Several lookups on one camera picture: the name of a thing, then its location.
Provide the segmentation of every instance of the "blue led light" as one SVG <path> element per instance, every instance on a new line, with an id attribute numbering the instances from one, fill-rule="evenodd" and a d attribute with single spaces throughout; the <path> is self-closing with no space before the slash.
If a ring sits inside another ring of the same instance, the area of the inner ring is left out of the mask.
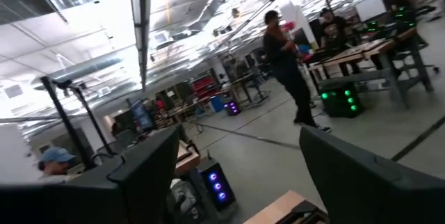
<path id="1" fill-rule="evenodd" d="M 209 179 L 210 179 L 211 181 L 214 181 L 216 178 L 217 178 L 217 176 L 216 176 L 215 173 L 211 173 L 211 174 L 209 175 Z"/>
<path id="2" fill-rule="evenodd" d="M 225 193 L 220 193 L 220 194 L 218 194 L 218 198 L 220 199 L 220 200 L 224 200 L 225 199 Z"/>

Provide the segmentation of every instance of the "exposed ceiling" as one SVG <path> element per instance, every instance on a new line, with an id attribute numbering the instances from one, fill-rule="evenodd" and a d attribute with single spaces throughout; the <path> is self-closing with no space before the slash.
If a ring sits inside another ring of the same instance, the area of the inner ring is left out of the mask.
<path id="1" fill-rule="evenodd" d="M 262 14 L 247 20 L 267 1 L 151 0 L 149 48 L 154 61 L 147 64 L 148 88 L 255 40 Z M 333 4 L 342 7 L 353 1 Z M 307 15 L 324 6 L 323 0 L 298 2 Z M 236 19 L 233 8 L 240 13 Z M 57 116 L 47 93 L 34 89 L 43 75 L 86 82 L 93 107 L 140 89 L 130 0 L 0 0 L 0 24 L 0 34 L 8 36 L 0 40 L 0 84 L 18 84 L 23 92 L 10 105 L 15 117 Z M 232 31 L 213 36 L 214 29 L 229 25 Z M 70 114 L 84 113 L 74 96 L 58 93 Z M 29 132 L 43 124 L 23 127 Z"/>

